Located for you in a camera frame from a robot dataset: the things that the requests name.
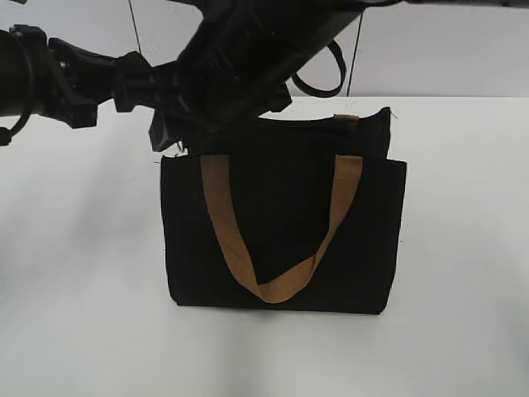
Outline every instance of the black canvas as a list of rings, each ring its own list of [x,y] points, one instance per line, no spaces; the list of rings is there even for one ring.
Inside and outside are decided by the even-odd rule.
[[[386,160],[388,108],[355,120],[258,121],[212,139],[230,156],[233,208],[259,284],[315,254],[329,227],[338,155],[360,155],[354,201],[307,287],[268,304],[232,276],[208,213],[199,155],[162,160],[169,292],[180,305],[381,313],[393,283],[406,164]]]

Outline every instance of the black tote bag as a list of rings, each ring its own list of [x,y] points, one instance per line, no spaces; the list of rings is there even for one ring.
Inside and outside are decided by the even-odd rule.
[[[381,313],[406,164],[390,111],[255,120],[162,160],[169,292],[180,305]]]

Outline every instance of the black strap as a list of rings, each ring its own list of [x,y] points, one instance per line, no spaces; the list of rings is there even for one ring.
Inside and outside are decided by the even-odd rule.
[[[344,86],[344,82],[346,81],[346,75],[347,75],[347,65],[344,61],[344,55],[341,53],[341,48],[334,40],[331,41],[331,43],[327,46],[327,48],[331,51],[331,53],[334,55],[334,58],[336,60],[336,63],[338,64],[338,68],[340,69],[340,84],[338,84],[338,87],[331,89],[331,90],[323,90],[311,87],[307,83],[305,83],[299,75],[296,73],[294,76],[292,76],[292,81],[294,84],[296,84],[296,87],[298,87],[302,92],[304,92],[306,95],[310,95],[311,97],[318,97],[318,98],[330,98],[335,97],[338,95],[341,91],[341,88]]]

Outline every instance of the white table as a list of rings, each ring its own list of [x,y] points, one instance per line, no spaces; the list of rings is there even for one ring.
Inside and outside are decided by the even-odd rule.
[[[179,308],[151,112],[33,118],[0,150],[0,395],[528,396],[529,99],[300,98],[282,117],[383,106],[409,171],[379,317]]]

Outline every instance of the tan strap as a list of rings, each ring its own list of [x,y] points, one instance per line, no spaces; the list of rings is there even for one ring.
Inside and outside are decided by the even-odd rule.
[[[265,302],[277,304],[292,298],[307,286],[355,197],[362,175],[363,159],[337,155],[332,183],[329,230],[317,253],[266,284],[257,284],[254,266],[236,221],[230,187],[228,155],[203,155],[203,189],[207,210],[233,277]]]

